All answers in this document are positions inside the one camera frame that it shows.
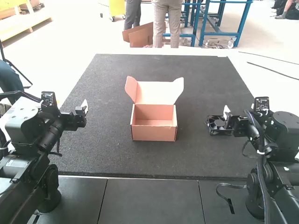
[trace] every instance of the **flattened cardboard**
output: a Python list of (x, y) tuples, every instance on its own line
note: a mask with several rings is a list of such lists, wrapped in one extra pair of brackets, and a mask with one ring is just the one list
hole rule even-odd
[(133, 102), (133, 140), (175, 141), (177, 113), (174, 105), (184, 90), (184, 78), (173, 82), (137, 82), (128, 76), (125, 91)]
[(130, 43), (133, 48), (141, 48), (153, 43), (154, 23), (147, 23), (122, 32), (123, 40)]
[(141, 29), (129, 34), (131, 48), (143, 48), (153, 44), (153, 30)]

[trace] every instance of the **blue metal frame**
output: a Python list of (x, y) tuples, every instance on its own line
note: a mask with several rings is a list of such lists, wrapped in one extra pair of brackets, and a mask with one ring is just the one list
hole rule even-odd
[[(220, 3), (217, 15), (212, 16), (211, 14), (208, 13), (210, 3)], [(221, 25), (222, 16), (223, 16), (223, 12), (224, 12), (224, 7), (225, 7), (226, 3), (243, 3), (243, 4), (246, 4), (237, 33), (222, 32), (219, 29), (219, 26)], [(204, 38), (205, 38), (206, 35), (212, 35), (212, 36), (234, 36), (234, 37), (236, 37), (236, 41), (234, 42), (234, 47), (237, 47), (238, 44), (239, 44), (240, 38), (241, 38), (241, 34), (242, 34), (242, 31), (243, 31), (243, 28), (244, 28), (244, 25), (245, 25), (245, 21), (246, 21), (251, 3), (252, 3), (252, 0), (246, 0), (246, 1), (206, 0), (205, 10), (203, 10), (202, 8), (199, 8), (201, 13), (203, 14), (203, 17), (204, 17), (203, 22), (202, 22), (201, 32), (200, 32), (199, 46), (203, 45)], [(218, 18), (218, 21), (214, 22), (212, 17)], [(205, 31), (206, 30), (206, 22), (209, 22), (211, 24), (211, 26), (213, 27), (215, 32), (206, 32)]]
[[(247, 18), (247, 14), (250, 8), (250, 5), (253, 0), (246, 0), (246, 1), (231, 1), (231, 0), (206, 0), (206, 3), (201, 3), (201, 0), (185, 0), (185, 3), (183, 5), (185, 6), (184, 11), (182, 12), (181, 19), (185, 20), (185, 27), (188, 27), (188, 20), (189, 20), (189, 12), (190, 12), (190, 6), (192, 7), (191, 10), (191, 21), (190, 25), (193, 26), (193, 34), (180, 34), (180, 37), (190, 37), (191, 38), (191, 47), (194, 47), (195, 40), (196, 40), (196, 32), (198, 27), (199, 18), (203, 17), (202, 22), (202, 28), (200, 32), (200, 38), (199, 38), (199, 46), (203, 45), (203, 41), (206, 35), (210, 36), (233, 36), (236, 37), (236, 41), (234, 42), (234, 47), (237, 47), (241, 38), (241, 34), (245, 25), (245, 21)], [(219, 3), (219, 9), (218, 13), (211, 13), (209, 14), (209, 6), (210, 3)], [(219, 26), (221, 25), (223, 12), (225, 4), (227, 3), (241, 3), (246, 4), (245, 9), (240, 21), (240, 25), (238, 28), (238, 32), (222, 32), (219, 29)], [(206, 5), (205, 10), (201, 8), (202, 5)], [(212, 26), (212, 28), (215, 30), (215, 32), (206, 32), (206, 22), (209, 22)], [(163, 34), (163, 36), (169, 37), (170, 34)]]
[[(196, 0), (193, 0), (193, 3), (190, 3), (191, 0), (185, 0), (186, 3), (183, 3), (185, 6), (184, 11), (182, 12), (183, 16), (181, 17), (182, 19), (185, 19), (185, 27), (188, 26), (188, 18), (189, 18), (189, 11), (190, 11), (190, 6), (194, 8), (200, 8), (201, 1), (199, 0), (199, 3), (196, 3)], [(193, 33), (192, 34), (180, 34), (180, 37), (190, 37), (191, 38), (191, 47), (195, 46), (195, 40), (196, 40), (196, 32), (197, 32), (197, 26), (198, 26), (198, 21), (199, 21), (199, 10), (196, 10), (196, 13), (194, 16), (194, 26), (193, 26)], [(163, 36), (170, 37), (170, 34), (163, 34)]]

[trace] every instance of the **box flap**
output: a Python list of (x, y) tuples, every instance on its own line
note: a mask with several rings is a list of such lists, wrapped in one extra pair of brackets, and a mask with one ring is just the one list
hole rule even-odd
[(184, 78), (173, 82), (137, 82), (128, 76), (125, 91), (136, 104), (173, 105), (184, 90)]

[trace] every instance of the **person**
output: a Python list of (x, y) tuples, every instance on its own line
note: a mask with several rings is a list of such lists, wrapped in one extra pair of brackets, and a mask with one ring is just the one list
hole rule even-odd
[(124, 30), (138, 27), (141, 18), (141, 0), (127, 0)]
[(161, 48), (163, 45), (163, 33), (165, 33), (166, 12), (169, 16), (169, 28), (171, 34), (171, 48), (178, 48), (179, 28), (182, 10), (182, 0), (152, 0), (154, 6), (154, 35), (153, 47)]
[(284, 12), (282, 13), (282, 15), (275, 16), (275, 19), (279, 19), (279, 20), (285, 19), (286, 14), (287, 14), (288, 10), (290, 9), (290, 7), (292, 6), (293, 3), (297, 3), (297, 5), (298, 5), (299, 0), (288, 0), (285, 4), (285, 9), (284, 9)]
[[(23, 84), (16, 72), (4, 61), (0, 60), (0, 88), (3, 92), (11, 92), (21, 90), (24, 91)], [(11, 104), (19, 99), (19, 97), (8, 98)]]

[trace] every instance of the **beige pants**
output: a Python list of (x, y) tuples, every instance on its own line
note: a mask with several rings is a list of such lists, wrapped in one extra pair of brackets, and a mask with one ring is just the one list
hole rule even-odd
[(154, 6), (153, 47), (161, 48), (163, 45), (163, 33), (166, 30), (165, 17), (168, 12), (171, 48), (178, 48), (182, 0), (152, 0), (152, 4)]

